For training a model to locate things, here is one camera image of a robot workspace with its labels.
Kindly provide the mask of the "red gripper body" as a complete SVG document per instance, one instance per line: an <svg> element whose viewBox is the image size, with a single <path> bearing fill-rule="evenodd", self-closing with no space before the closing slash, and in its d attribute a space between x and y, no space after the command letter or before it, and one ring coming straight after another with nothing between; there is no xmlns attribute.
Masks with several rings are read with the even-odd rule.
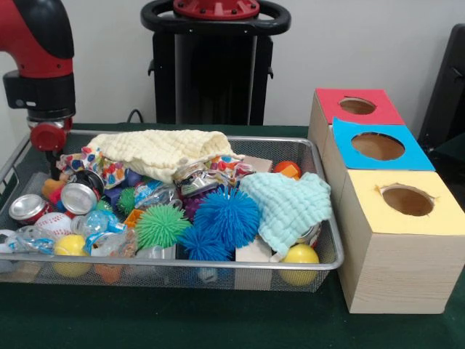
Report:
<svg viewBox="0 0 465 349"><path fill-rule="evenodd" d="M29 120L30 139L39 151L61 151L73 126L73 118L57 121Z"/></svg>

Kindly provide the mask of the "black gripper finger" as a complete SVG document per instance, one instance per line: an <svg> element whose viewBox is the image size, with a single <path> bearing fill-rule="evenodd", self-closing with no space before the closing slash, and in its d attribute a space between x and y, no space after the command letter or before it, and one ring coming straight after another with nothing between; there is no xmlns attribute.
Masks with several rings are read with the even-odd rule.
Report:
<svg viewBox="0 0 465 349"><path fill-rule="evenodd" d="M45 151L44 154L49 162L51 178L53 180L58 180L61 170L57 168L57 162L60 160L61 151Z"/></svg>

